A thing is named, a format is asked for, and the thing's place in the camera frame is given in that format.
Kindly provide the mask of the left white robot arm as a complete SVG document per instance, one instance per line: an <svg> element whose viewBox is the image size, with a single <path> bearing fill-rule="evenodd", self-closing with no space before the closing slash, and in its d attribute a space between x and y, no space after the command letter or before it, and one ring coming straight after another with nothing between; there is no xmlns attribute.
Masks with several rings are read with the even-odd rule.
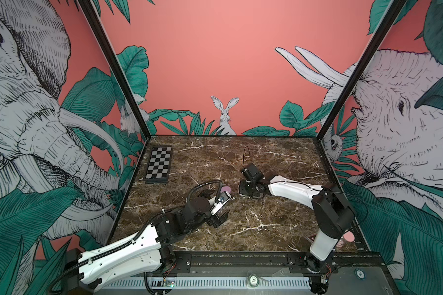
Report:
<svg viewBox="0 0 443 295"><path fill-rule="evenodd" d="M92 295L103 287L133 275L167 273L177 259L172 245L203 224L219 227L228 213L218 212L231 200L230 193L203 191L184 206L153 216L137 233L91 251L75 250L65 269L47 287L48 295Z"/></svg>

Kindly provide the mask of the purple earbuds charging case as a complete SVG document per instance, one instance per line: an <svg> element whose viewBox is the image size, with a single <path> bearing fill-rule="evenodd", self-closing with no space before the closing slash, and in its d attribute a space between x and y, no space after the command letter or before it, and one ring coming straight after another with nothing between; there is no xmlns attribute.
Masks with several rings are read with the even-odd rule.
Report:
<svg viewBox="0 0 443 295"><path fill-rule="evenodd" d="M231 188L229 186L224 186L221 188L221 192L231 193Z"/></svg>

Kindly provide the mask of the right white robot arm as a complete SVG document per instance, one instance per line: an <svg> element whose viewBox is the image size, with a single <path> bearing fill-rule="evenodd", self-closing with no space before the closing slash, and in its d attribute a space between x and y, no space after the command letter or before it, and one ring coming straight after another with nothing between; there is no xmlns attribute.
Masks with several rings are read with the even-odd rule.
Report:
<svg viewBox="0 0 443 295"><path fill-rule="evenodd" d="M318 274L331 263L333 249L349 231L356 212L341 189L328 183L324 186L305 184L281 175L265 176L254 164L241 170L239 193L252 199L266 195L283 197L312 209L318 231L305 255L305 265Z"/></svg>

